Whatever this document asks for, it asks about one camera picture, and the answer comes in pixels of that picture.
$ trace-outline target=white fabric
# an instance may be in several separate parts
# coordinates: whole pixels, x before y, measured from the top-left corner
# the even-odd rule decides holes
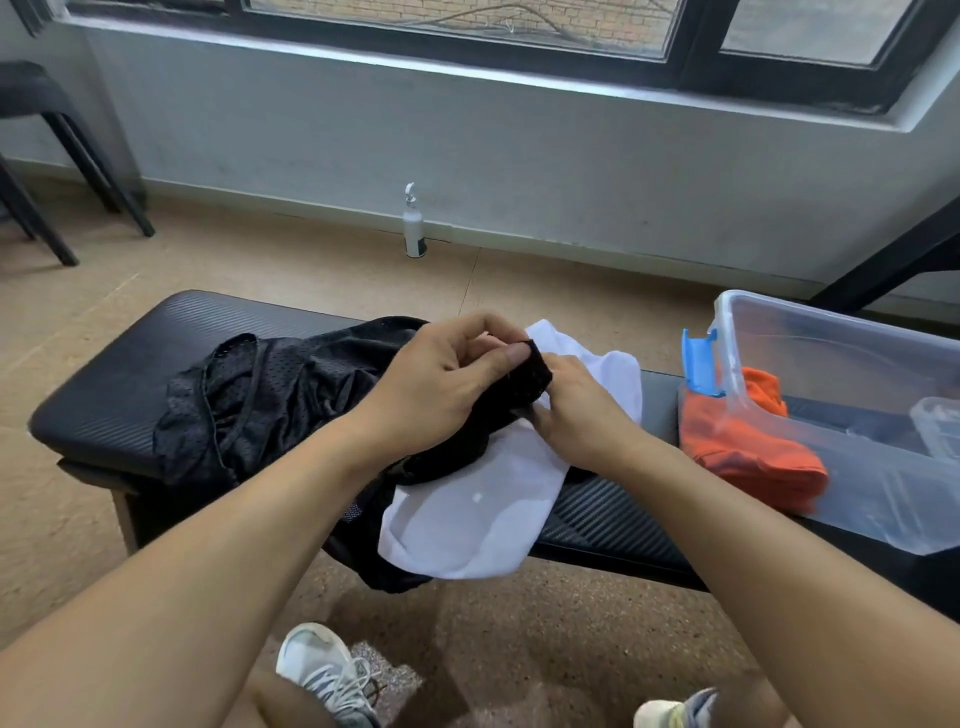
[[[588,352],[548,321],[527,334],[542,352],[572,354],[637,423],[640,367],[629,354]],[[540,404],[549,406],[543,395]],[[394,566],[443,579],[510,573],[530,552],[569,466],[526,420],[491,437],[486,453],[432,483],[398,487],[383,514],[380,555]]]

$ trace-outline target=white bottle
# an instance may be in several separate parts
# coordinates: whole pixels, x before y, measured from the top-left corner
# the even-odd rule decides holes
[[[403,210],[403,237],[406,239],[407,255],[423,257],[426,255],[426,241],[423,239],[423,215],[417,209],[414,197],[414,184],[406,188],[407,207]]]

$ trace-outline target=black metal frame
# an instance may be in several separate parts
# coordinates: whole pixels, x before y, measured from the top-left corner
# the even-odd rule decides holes
[[[250,0],[86,0],[75,15],[109,15],[202,27],[355,51],[452,62],[496,70],[877,115],[900,98],[918,69],[960,16],[960,0],[914,0],[873,66],[777,59],[721,50],[739,0],[685,0],[665,59],[599,55],[585,49],[454,36],[423,28],[284,15]],[[32,4],[42,0],[12,0]]]
[[[50,6],[37,0],[10,0],[16,14],[20,16],[23,27],[33,37],[37,37],[43,26],[54,19]]]
[[[841,111],[890,109],[960,15],[958,0],[913,0],[871,66],[723,51],[740,0],[711,0],[684,70],[684,87],[705,93]]]
[[[920,273],[960,270],[960,197],[934,212],[810,299],[856,313]]]

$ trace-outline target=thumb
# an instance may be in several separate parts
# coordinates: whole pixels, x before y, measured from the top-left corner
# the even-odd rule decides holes
[[[530,347],[523,342],[497,347],[461,369],[460,376],[469,380],[470,389],[479,397],[491,384],[529,358]]]

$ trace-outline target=window sill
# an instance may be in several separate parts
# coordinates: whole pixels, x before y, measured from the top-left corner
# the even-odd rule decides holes
[[[890,113],[884,116],[866,118],[861,115],[845,114],[838,111],[801,109],[783,105],[717,98],[683,91],[636,88],[625,85],[577,81],[532,73],[501,71],[456,63],[425,61],[399,56],[349,51],[322,45],[240,36],[233,33],[188,28],[173,24],[146,23],[105,16],[71,15],[68,12],[58,18],[58,22],[64,25],[95,29],[98,31],[172,37],[237,48],[250,48],[274,53],[296,54],[312,58],[386,66],[422,73],[439,73],[502,84],[529,85],[567,93],[583,93],[595,96],[631,99],[653,104],[668,104],[678,107],[726,111],[813,124],[828,124],[897,133],[908,133],[913,130],[920,119],[923,118],[926,111],[933,105],[940,91],[946,87],[948,81],[952,79],[953,75],[960,69],[960,42],[957,42],[957,37],[960,36],[960,32],[958,32],[957,28],[954,28],[942,44],[943,46],[947,46],[946,52],[941,53],[941,51],[945,51],[943,47],[938,49],[937,55],[944,56],[945,58],[931,59],[931,62],[928,64],[928,66],[942,65],[945,68],[934,69],[934,73],[932,74],[928,73],[930,69],[925,68],[924,73],[921,74],[921,76],[924,77],[918,77],[918,79],[915,80],[913,86],[907,90],[903,99],[894,106]]]

